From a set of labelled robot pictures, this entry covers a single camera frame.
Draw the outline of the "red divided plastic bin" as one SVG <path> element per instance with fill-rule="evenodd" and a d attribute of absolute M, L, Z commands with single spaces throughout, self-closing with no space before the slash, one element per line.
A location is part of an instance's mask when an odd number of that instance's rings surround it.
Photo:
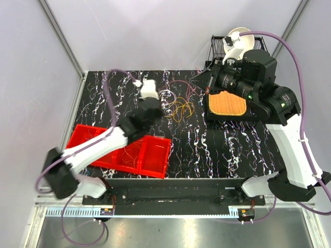
<path fill-rule="evenodd" d="M 163 179 L 168 167 L 170 148 L 170 139 L 146 135 L 98 159 L 92 166 Z"/>

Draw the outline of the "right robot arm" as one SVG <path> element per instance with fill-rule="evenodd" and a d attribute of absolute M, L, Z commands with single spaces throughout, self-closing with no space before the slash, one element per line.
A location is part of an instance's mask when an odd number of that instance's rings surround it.
<path fill-rule="evenodd" d="M 277 61 L 265 50 L 249 50 L 241 60 L 215 59 L 205 73 L 193 78 L 193 83 L 206 95 L 227 91 L 248 102 L 258 119 L 273 136 L 285 168 L 260 177 L 246 179 L 235 191 L 241 205 L 259 195 L 274 195 L 284 202 L 308 202 L 316 188 L 330 182 L 330 173 L 322 171 L 313 158 L 308 141 L 300 131 L 303 120 L 295 93 L 275 84 Z"/>

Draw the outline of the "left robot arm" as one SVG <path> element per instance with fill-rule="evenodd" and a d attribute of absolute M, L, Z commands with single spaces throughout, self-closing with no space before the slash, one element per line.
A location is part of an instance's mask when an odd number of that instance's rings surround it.
<path fill-rule="evenodd" d="M 83 176 L 80 171 L 110 152 L 141 139 L 162 116 L 158 99 L 149 97 L 140 101 L 137 109 L 97 137 L 64 151 L 51 149 L 42 177 L 57 199 L 80 194 L 90 196 L 102 205 L 107 204 L 112 192 L 106 184 L 98 177 Z"/>

